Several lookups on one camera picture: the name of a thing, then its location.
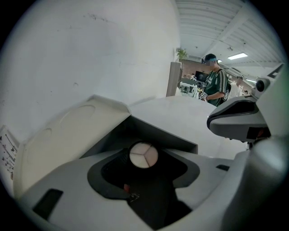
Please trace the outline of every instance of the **man in green shirt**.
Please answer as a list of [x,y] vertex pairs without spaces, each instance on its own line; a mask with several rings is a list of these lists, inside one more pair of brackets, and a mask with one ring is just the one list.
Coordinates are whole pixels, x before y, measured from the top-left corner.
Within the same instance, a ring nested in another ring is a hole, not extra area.
[[206,100],[208,103],[219,106],[227,89],[228,78],[226,72],[222,70],[218,64],[217,57],[213,54],[208,54],[202,63],[210,67],[210,73],[207,77],[207,86],[204,92],[208,95]]

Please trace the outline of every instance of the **white circular object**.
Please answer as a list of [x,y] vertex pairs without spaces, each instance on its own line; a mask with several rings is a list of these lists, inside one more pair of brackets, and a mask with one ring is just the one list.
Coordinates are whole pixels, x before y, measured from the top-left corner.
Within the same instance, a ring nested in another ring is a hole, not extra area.
[[137,143],[130,150],[130,160],[136,167],[149,168],[158,161],[158,151],[150,143]]

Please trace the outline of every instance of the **white corrugated ceiling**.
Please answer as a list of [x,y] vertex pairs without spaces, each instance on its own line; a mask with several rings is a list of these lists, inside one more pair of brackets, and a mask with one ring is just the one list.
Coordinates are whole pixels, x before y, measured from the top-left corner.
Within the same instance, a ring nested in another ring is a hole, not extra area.
[[[181,44],[192,60],[213,53],[249,79],[268,73],[285,55],[275,31],[242,0],[176,0]],[[229,60],[244,52],[248,57]]]

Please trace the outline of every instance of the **fluorescent light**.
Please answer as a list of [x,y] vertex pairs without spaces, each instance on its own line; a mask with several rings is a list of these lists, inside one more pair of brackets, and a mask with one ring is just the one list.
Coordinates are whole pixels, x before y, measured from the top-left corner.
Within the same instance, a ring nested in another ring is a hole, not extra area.
[[247,57],[247,55],[245,53],[241,53],[241,54],[238,54],[238,55],[230,56],[230,57],[228,57],[228,59],[235,60],[235,59],[239,59],[239,58],[243,58],[243,57]]
[[252,82],[252,83],[257,83],[257,81],[251,80],[251,79],[246,79],[246,81],[249,81],[249,82]]

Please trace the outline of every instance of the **backpack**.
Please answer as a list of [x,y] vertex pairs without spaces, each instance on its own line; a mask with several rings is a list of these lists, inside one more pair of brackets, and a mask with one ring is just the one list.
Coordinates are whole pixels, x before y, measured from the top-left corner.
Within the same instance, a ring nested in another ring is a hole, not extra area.
[[[216,75],[218,75],[220,71],[224,71],[224,70],[223,70],[223,69],[219,69],[219,70],[217,71]],[[224,102],[227,101],[227,99],[228,99],[228,97],[229,97],[229,93],[230,93],[230,91],[231,91],[231,88],[232,88],[232,86],[231,86],[231,84],[229,83],[229,80],[228,80],[227,86],[226,86],[226,92],[225,92],[225,95],[221,98],[220,105],[221,105],[222,103],[224,103]]]

